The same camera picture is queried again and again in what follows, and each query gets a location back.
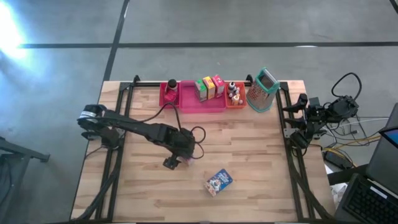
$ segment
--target juice box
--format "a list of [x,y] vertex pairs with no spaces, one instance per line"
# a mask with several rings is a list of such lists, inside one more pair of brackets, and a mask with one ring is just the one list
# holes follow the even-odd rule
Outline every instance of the juice box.
[[210,192],[211,196],[216,196],[226,186],[232,183],[232,177],[225,169],[218,171],[212,178],[206,181],[205,187]]
[[216,98],[223,96],[224,93],[224,80],[219,75],[215,75],[213,78],[214,85],[216,86]]
[[195,94],[198,97],[199,101],[207,100],[207,89],[203,80],[195,81]]
[[207,88],[207,100],[214,98],[216,95],[216,86],[214,85],[213,81],[210,77],[203,78],[203,83]]

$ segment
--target small cereal box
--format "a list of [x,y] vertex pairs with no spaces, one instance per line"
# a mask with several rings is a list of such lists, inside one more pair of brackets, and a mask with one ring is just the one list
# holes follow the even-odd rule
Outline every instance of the small cereal box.
[[203,78],[203,83],[207,88],[207,100],[213,99],[216,95],[216,86],[210,77]]
[[224,93],[224,80],[219,75],[215,75],[213,78],[214,85],[216,86],[216,98],[223,96]]
[[195,81],[195,94],[198,97],[199,101],[207,100],[207,89],[203,80]]
[[210,192],[211,196],[214,197],[226,186],[232,183],[232,181],[232,177],[225,171],[225,169],[221,169],[216,173],[216,175],[206,181],[205,187]]

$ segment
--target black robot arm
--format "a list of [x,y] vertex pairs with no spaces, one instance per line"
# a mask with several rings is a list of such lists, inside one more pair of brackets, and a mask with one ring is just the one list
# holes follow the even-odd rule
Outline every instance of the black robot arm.
[[86,105],[78,119],[80,127],[86,130],[81,135],[89,140],[101,138],[101,143],[108,149],[117,149],[125,131],[144,136],[148,141],[168,149],[172,156],[163,165],[169,169],[177,167],[178,157],[191,159],[195,148],[195,137],[192,132],[177,129],[167,124],[147,124],[117,114],[103,105]]

